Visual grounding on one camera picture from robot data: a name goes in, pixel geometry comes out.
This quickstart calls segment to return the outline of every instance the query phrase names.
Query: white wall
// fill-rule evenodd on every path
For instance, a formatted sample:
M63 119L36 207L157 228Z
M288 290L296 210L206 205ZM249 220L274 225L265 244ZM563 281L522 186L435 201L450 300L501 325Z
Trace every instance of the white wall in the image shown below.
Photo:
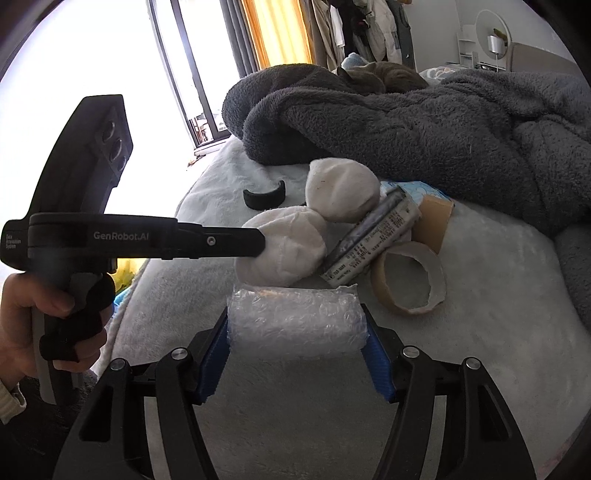
M418 72L459 61L456 32L460 20L455 0L413 0L404 5L404 12L413 35Z
M514 42L550 51L574 61L552 27L523 0L456 0L456 4L462 25L473 25L478 12L491 10L505 21Z

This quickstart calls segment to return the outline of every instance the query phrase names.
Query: white plush toy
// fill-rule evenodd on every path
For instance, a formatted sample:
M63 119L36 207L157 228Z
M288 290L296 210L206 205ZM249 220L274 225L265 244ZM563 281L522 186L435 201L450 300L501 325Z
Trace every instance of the white plush toy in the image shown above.
M310 163L306 204L329 222L357 223L379 203L379 180L365 165L348 158Z
M265 250L256 258L236 259L242 283L260 287L288 287L312 275L326 255L326 221L302 206L267 210L247 221L265 235Z

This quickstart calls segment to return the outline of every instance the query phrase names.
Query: blue gripper pad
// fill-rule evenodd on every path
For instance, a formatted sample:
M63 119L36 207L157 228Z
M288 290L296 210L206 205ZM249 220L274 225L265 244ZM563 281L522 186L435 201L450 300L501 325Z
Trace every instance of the blue gripper pad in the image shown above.
M365 365L368 367L376 391L382 394L387 402L393 403L396 398L396 389L392 383L392 366L390 360L373 327L369 323L368 334L368 341L361 349Z
M197 399L201 403L205 403L207 398L216 392L228 355L230 355L230 346L228 345L228 316L226 316L201 364L197 389Z

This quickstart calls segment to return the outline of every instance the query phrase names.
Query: masking tape roll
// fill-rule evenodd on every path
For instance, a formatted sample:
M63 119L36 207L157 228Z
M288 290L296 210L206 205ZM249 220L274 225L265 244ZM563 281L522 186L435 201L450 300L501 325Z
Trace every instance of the masking tape roll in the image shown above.
M386 282L385 263L387 255L403 255L415 259L427 272L430 286L427 304L422 307L408 309L394 300L392 292ZM437 254L427 245L419 242L397 242L384 251L372 264L371 284L375 296L388 310L403 315L420 315L432 311L446 296L445 275Z

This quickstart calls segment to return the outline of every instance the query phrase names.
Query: round mirror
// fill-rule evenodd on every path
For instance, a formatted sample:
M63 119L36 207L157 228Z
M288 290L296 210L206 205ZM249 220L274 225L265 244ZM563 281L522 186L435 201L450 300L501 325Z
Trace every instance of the round mirror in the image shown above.
M476 17L476 37L478 38L478 44L485 55L492 59L496 59L495 53L489 48L488 37L490 36L499 37L505 43L503 52L499 53L499 58L503 58L511 44L509 29L499 15L490 10L482 10Z

